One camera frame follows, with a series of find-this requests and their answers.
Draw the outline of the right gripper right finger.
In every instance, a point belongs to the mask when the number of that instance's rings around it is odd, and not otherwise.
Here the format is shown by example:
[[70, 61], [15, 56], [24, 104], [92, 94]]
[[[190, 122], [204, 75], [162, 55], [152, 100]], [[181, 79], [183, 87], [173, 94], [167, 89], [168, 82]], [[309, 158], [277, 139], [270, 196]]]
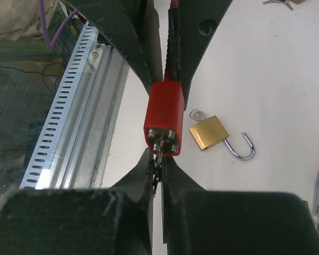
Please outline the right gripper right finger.
[[168, 254], [319, 254], [312, 217], [296, 195], [205, 190], [169, 156], [162, 222]]

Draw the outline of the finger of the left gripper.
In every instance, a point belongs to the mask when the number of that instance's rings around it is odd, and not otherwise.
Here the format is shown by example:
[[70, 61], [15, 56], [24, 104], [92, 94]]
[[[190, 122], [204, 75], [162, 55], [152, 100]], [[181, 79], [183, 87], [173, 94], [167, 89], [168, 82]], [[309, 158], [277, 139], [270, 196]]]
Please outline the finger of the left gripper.
[[192, 79], [232, 0], [170, 1], [166, 77], [181, 84], [187, 106]]
[[67, 1], [120, 53], [147, 93], [163, 81], [159, 17], [153, 1]]

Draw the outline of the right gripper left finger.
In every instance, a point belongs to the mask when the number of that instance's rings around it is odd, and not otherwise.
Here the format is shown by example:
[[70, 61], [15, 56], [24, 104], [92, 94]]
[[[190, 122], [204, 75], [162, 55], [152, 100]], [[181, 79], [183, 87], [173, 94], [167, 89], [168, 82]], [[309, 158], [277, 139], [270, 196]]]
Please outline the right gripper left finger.
[[20, 190], [0, 203], [0, 254], [151, 254], [153, 154], [110, 188]]

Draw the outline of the silver keys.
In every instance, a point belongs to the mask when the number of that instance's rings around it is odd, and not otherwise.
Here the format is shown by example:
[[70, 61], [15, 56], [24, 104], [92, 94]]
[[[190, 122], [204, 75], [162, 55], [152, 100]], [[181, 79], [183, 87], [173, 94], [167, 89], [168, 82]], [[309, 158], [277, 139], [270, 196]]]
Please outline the silver keys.
[[154, 144], [154, 150], [156, 152], [156, 157], [154, 161], [153, 195], [155, 196], [158, 184], [162, 181], [162, 159], [164, 151], [163, 139]]

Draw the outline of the red thin-cable padlock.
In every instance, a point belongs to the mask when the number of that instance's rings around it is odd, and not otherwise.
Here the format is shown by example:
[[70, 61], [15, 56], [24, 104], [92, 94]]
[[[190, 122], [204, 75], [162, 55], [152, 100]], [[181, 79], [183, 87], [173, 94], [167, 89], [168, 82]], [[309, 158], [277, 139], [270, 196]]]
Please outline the red thin-cable padlock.
[[164, 80], [152, 84], [144, 122], [146, 143], [157, 158], [181, 150], [184, 96], [180, 82], [179, 1], [170, 1]]

